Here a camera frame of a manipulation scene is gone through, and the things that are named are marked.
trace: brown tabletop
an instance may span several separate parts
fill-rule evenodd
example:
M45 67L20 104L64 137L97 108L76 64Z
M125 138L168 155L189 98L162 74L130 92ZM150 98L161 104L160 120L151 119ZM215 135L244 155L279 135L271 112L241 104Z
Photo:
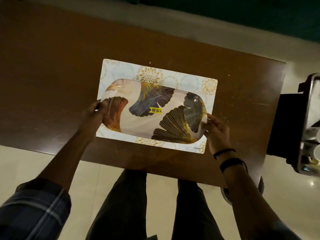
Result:
M213 114L258 182L285 64L16 0L0 4L0 144L56 154L97 98L104 58L215 78ZM82 160L225 186L204 154L97 138Z

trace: rolled-up sleeve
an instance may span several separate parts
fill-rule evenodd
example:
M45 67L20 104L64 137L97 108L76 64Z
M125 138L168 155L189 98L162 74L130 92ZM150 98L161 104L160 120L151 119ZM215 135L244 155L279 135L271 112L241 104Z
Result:
M62 186L42 178L23 183L0 206L0 239L57 239L70 210Z

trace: floor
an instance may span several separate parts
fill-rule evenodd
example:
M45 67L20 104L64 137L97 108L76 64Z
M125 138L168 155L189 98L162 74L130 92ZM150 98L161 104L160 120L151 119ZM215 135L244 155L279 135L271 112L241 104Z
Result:
M295 93L298 84L320 69L320 44L183 12L116 0L29 0L98 16L134 26L185 37L199 42L264 56L287 63L282 93ZM53 155L0 146L0 204L16 186L31 180ZM122 169L81 161L71 185L72 210L60 236L85 239L86 233ZM297 235L320 235L320 179L294 172L285 160L266 156L262 176L266 201ZM220 188L200 185L222 235L238 240L232 208ZM174 223L177 180L149 174L147 177L147 235L170 239Z

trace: black pants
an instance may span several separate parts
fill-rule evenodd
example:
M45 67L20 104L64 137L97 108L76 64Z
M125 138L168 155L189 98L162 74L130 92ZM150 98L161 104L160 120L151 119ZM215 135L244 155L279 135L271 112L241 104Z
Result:
M146 233L145 172L124 170L99 210L86 240L143 240ZM195 182L178 180L176 217L172 240L222 240L203 194Z

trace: person's left hand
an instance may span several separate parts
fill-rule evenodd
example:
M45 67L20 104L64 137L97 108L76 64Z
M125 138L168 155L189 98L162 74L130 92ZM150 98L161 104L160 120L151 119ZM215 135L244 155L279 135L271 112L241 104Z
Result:
M84 113L84 120L82 121L78 132L84 134L89 142L92 142L96 138L96 132L102 124L103 114L107 109L106 102L100 102L100 99L92 103Z

